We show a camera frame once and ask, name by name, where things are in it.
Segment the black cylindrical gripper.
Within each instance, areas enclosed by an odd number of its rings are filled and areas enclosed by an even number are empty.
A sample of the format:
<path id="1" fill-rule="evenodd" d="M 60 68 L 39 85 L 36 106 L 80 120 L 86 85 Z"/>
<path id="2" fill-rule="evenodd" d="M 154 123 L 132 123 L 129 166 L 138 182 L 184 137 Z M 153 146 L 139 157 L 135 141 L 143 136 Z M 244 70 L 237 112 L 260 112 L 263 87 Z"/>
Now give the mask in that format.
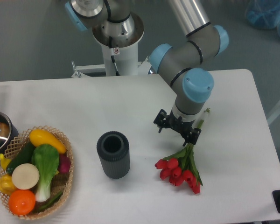
<path id="1" fill-rule="evenodd" d="M 170 128 L 178 132 L 184 138 L 183 147 L 187 144 L 195 145 L 201 133 L 200 128 L 192 128 L 194 120 L 183 121 L 181 116 L 176 117 L 173 112 L 167 115 L 166 111 L 163 109 L 160 109 L 153 123 L 159 128 L 158 133 L 161 133 L 164 128 Z"/>

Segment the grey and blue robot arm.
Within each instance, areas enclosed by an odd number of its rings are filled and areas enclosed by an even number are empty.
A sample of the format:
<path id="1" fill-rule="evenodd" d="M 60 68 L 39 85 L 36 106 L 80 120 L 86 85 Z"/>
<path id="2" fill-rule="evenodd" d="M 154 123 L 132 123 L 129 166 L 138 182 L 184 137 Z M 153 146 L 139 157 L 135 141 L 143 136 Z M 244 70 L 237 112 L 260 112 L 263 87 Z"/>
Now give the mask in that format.
<path id="1" fill-rule="evenodd" d="M 171 0 L 169 5 L 181 26 L 186 43 L 180 48 L 161 44 L 148 57 L 152 70 L 176 93 L 170 113 L 161 110 L 154 123 L 159 129 L 178 132 L 185 143 L 195 144 L 200 129 L 192 125 L 214 86 L 212 75 L 201 69 L 229 44 L 227 32 L 211 24 L 198 0 Z M 138 43 L 144 34 L 141 18 L 128 0 L 69 0 L 65 10 L 81 31 L 91 30 L 101 45 L 107 76 L 137 75 Z"/>

